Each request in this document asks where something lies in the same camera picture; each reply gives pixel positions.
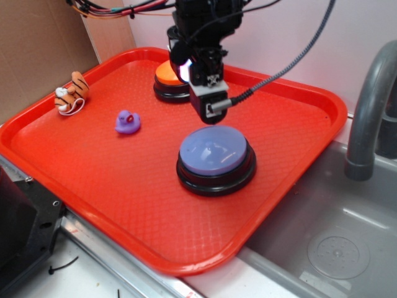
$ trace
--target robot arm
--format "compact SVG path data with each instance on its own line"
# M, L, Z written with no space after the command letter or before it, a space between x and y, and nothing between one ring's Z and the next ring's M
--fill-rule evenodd
M190 101L206 124L225 118L227 109L213 112L212 104L227 99L223 81L222 59L227 51L220 42L234 33L241 24L245 0L176 0L173 12L175 26L167 34L170 61L178 75L187 61L189 66Z

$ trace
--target black button base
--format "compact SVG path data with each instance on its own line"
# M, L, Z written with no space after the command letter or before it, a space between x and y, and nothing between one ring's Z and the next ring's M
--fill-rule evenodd
M247 141L246 156L237 168L217 176L203 176L187 169L179 154L176 171L181 184L192 193L207 197L224 196L243 188L254 177L256 155Z
M166 85L161 83L157 76L154 76L153 90L159 100L168 103L179 104L189 102L190 99L189 84Z

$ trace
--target white wall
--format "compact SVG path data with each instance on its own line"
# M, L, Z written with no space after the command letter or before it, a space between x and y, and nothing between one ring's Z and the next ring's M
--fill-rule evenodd
M253 0L247 8L266 2ZM229 51L225 63L268 75L280 71L310 41L327 5L328 0L283 0L245 14L241 27L222 43ZM396 0L337 0L317 44L285 78L330 90L353 112L377 51L397 39L396 16ZM130 24L138 47L166 48L171 16L136 16Z

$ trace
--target tray rim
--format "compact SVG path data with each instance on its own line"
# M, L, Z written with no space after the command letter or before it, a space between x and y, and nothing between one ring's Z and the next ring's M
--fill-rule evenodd
M114 56L113 58L103 62L92 68L91 70L85 72L83 74L88 84L95 83L98 79L100 79L98 70L106 71L107 73L116 70L121 67L125 63L129 63L137 60L151 60L162 63L168 59L168 52L166 50L152 48L152 47L144 47L144 48L135 48L133 50L127 50L121 54ZM266 79L269 76L266 74L257 73L254 71L244 70L241 68L233 67L225 65L225 81L233 83L237 76L247 76L249 78L248 81L252 81L251 83L246 83L251 87L255 82ZM292 94L295 92L300 93L316 93L317 96L321 96L324 99L328 100L329 103L332 103L332 109L330 111L325 111L329 114L331 119L331 127L330 129L323 135L322 139L314 144L308 153L300 160L300 162L295 165L295 167L291 170L288 176L280 183L280 185L289 186L284 189L278 186L275 191L273 191L269 197L267 198L266 206L263 204L256 210L254 213L255 216L252 216L245 226L249 226L250 233L246 233L246 229L243 227L238 231L236 236L233 238L238 238L239 243L235 243L235 241L229 242L221 251L219 251L216 255L206 258L201 262L197 262L195 264L187 263L180 264L174 263L167 259L164 259L161 255L155 252L153 249L147 247L144 243L142 243L136 237L132 237L128 234L124 229L120 228L118 225L115 225L108 220L101 220L99 226L97 224L97 218L91 212L92 207L86 203L85 201L79 202L79 210L76 211L71 207L71 210L78 215L82 216L87 220L90 224L93 224L95 228L98 228L101 232L105 233L108 237L118 242L117 239L122 238L123 244L119 243L122 246L134 247L134 251L127 249L130 253L133 253L139 259L145 261L150 260L149 265L157 269L158 271L164 272L166 274L171 274L174 276L187 276L192 274L197 274L204 272L208 269L214 268L219 264L222 264L232 257L239 251L239 249L244 245L249 236L255 231L255 229L259 226L259 224L268 216L268 214L272 211L272 209L278 204L278 202L283 198L283 196L288 192L290 187L295 183L300 176L310 167L310 165L317 159L317 157L321 154L321 152L329 145L332 139L336 136L338 131L343 127L347 120L347 108L344 102L336 96L334 93L327 91L325 89L309 86L302 83L297 83L293 81L289 81L286 79L278 79L269 85L263 87L259 90L265 91L273 94L280 94L280 88L283 88L284 92L288 94ZM12 140L12 136L15 135L18 131L24 128L27 124L33 122L38 119L45 113L49 112L53 109L53 93L43 97L41 100L31 105L30 107L24 109L22 112L10 118L2 127L0 127L0 154L7 158L11 163L15 164L18 168L20 168L25 173L33 176L35 179L40 181L42 184L46 185L46 187L54 192L57 196L60 196L65 193L64 186L59 182L47 177L45 173L43 173L38 167L29 164L29 161L26 161L22 156L17 155L10 148L10 143ZM317 106L320 109L323 109L323 105L317 101L313 101L309 103L313 106ZM31 117L31 113L34 111L36 117ZM69 200L75 202L76 200L80 200L78 196L75 196L71 192L67 193Z

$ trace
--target sink drain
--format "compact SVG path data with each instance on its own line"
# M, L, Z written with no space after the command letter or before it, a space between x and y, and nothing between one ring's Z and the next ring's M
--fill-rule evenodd
M335 279L349 279L363 273L370 261L368 247L344 230L326 230L308 246L308 257L321 274Z

